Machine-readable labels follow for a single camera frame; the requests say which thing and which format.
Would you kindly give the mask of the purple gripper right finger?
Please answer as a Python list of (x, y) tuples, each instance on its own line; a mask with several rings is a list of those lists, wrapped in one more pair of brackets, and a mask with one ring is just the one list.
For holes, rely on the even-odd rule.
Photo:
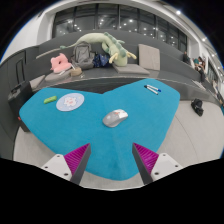
[(182, 166), (167, 153), (158, 154), (137, 143), (132, 146), (132, 154), (144, 184), (152, 183), (182, 169)]

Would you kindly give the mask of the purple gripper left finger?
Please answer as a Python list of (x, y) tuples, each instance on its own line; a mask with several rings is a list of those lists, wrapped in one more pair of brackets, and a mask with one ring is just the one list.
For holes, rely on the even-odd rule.
[(66, 155), (55, 154), (42, 169), (79, 185), (91, 155), (91, 144), (87, 143)]

